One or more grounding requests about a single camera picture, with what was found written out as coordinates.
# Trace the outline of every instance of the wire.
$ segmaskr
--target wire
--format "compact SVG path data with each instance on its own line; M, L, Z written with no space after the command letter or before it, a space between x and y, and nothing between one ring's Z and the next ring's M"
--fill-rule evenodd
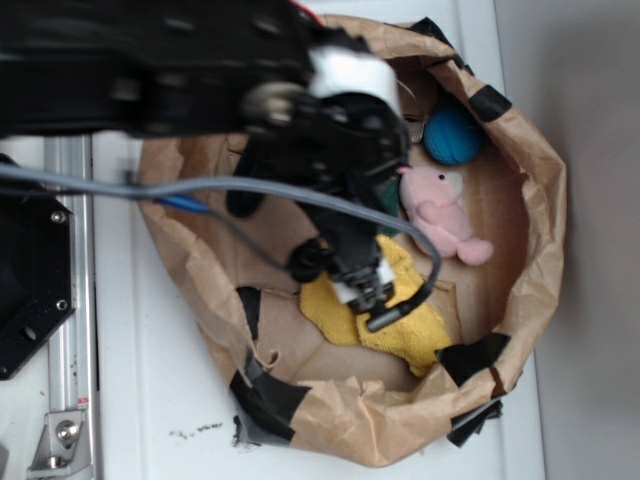
M228 218L222 215L220 212L214 210L209 205L202 203L194 198L185 197L184 195L172 195L170 197L160 198L156 200L158 203L167 205L169 207L178 208L191 213L199 213L211 217L220 222L225 228L227 228L232 235L240 240L244 245L257 255L260 260L266 264L282 270L287 271L286 265L275 260L264 250L257 242L255 242L250 236L245 234L240 228L238 228L233 222L230 222Z
M123 185L85 180L12 165L0 165L0 178L12 181L28 180L45 185L62 186L73 191L84 191L93 195L137 200L158 200L172 195L209 190L240 190L286 197L299 203L334 210L411 235L425 248L433 260L431 273L424 285L429 288L429 291L435 287L442 265L440 254L431 241L420 230L404 220L342 198L270 180L246 177L200 177L156 185Z

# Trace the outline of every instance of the black tape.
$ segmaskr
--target black tape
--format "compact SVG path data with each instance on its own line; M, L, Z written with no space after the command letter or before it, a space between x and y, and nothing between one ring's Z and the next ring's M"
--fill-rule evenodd
M507 335L490 333L471 345L452 345L437 350L436 357L460 387L480 370L492 366L510 339Z
M502 416L502 402L497 398L485 403L471 412L451 420L453 430L447 439L456 447L462 447L474 433L480 433L484 422Z
M512 103L491 85L481 88L469 98L473 111L483 122L492 122L504 115Z
M446 37L444 32L429 17L425 17L422 20L420 20L418 23L412 25L411 27L409 27L409 30L411 30L412 32L420 33L422 35L426 35L428 37L433 37L437 40L440 40L442 43L449 45L451 48L455 50L455 47L451 44L451 42ZM471 67L464 62L464 60L459 54L455 54L452 60L455 62L458 68L464 68L471 75L473 75L473 70L471 70Z
M442 43L446 43L451 48L454 48L451 45L449 39L445 36L444 32L440 29L440 27L429 17L424 17L418 23L415 23L409 27L409 30L412 32L420 33L422 35L426 35L428 37L433 37L440 40Z
M251 330L251 338L257 340L259 338L258 322L260 321L260 300L262 298L262 292L253 287L240 287L236 289L236 292L238 292L240 300L242 300L244 314L247 317L249 330Z
M247 356L245 373L252 387L244 382L240 372L230 385L246 433L243 438L253 443L288 445L295 435L289 426L291 419L310 388L272 377L251 354Z

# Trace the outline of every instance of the gray wall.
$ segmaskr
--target gray wall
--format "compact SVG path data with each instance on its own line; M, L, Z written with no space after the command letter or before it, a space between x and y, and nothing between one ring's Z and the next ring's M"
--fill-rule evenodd
M496 0L508 96L569 167L536 351L547 477L640 478L640 1Z

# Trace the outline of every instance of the gray cable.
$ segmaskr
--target gray cable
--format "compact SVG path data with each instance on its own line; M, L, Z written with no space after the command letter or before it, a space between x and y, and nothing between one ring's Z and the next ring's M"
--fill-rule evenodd
M153 200L171 195L210 190L239 190L286 197L299 203L334 210L405 232L422 244L433 260L433 267L426 282L426 286L429 289L433 289L440 273L440 254L431 241L410 223L342 198L285 183L245 177L199 177L156 185L126 185L85 180L69 175L43 172L13 165L0 165L0 178L19 181L28 180L47 185L62 186L72 190L81 190L93 195L138 200Z

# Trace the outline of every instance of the black metal plate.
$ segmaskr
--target black metal plate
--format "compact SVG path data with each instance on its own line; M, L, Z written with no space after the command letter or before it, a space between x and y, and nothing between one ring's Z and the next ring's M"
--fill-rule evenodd
M0 153L0 163L13 161ZM27 182L0 187L43 191ZM0 194L0 380L12 378L73 311L71 215L53 197Z

